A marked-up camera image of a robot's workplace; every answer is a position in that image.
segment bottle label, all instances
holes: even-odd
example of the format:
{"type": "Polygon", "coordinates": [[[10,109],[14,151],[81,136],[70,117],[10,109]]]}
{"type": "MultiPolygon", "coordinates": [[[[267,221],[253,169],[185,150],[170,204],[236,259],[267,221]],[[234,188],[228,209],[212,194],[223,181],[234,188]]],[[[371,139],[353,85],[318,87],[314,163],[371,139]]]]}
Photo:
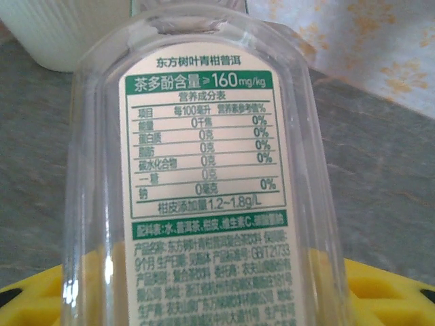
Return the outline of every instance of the bottle label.
{"type": "Polygon", "coordinates": [[[181,43],[119,87],[130,325],[305,325],[276,71],[181,43]]]}

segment table surface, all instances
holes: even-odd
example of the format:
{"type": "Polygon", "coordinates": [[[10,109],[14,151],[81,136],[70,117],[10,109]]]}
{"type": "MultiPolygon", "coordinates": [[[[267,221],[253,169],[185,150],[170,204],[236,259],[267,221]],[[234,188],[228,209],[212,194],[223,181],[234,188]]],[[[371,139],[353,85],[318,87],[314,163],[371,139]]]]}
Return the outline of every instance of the table surface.
{"type": "MultiPolygon", "coordinates": [[[[345,257],[435,285],[435,120],[311,77],[345,257]]],[[[0,46],[0,287],[61,263],[70,90],[0,46]]]]}

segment yellow object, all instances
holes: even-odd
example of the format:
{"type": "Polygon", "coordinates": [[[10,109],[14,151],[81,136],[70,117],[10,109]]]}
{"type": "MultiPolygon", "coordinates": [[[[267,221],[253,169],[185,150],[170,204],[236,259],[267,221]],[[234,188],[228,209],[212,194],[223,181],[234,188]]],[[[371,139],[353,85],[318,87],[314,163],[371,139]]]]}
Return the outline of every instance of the yellow object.
{"type": "MultiPolygon", "coordinates": [[[[357,326],[435,326],[435,303],[428,298],[434,300],[435,287],[355,261],[345,263],[357,326]]],[[[0,326],[60,326],[61,289],[60,266],[5,287],[0,326]]]]}

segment orange floral pattern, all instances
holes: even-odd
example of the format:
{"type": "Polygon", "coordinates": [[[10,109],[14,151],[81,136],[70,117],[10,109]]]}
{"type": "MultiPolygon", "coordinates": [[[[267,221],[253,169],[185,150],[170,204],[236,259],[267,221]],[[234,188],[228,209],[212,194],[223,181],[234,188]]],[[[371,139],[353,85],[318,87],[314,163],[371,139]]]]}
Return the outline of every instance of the orange floral pattern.
{"type": "Polygon", "coordinates": [[[413,88],[426,90],[429,87],[425,80],[428,74],[420,71],[418,60],[408,60],[403,64],[395,61],[390,67],[383,67],[381,72],[386,76],[385,83],[394,96],[412,92],[413,88]]]}

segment nutrition facts table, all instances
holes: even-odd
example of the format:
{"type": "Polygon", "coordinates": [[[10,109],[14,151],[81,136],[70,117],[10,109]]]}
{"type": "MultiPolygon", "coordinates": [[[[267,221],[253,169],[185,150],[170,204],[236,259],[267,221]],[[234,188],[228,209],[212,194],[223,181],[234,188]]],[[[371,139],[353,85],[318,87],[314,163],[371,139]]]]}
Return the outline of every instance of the nutrition facts table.
{"type": "Polygon", "coordinates": [[[132,219],[286,206],[270,71],[128,76],[126,110],[132,219]]]}

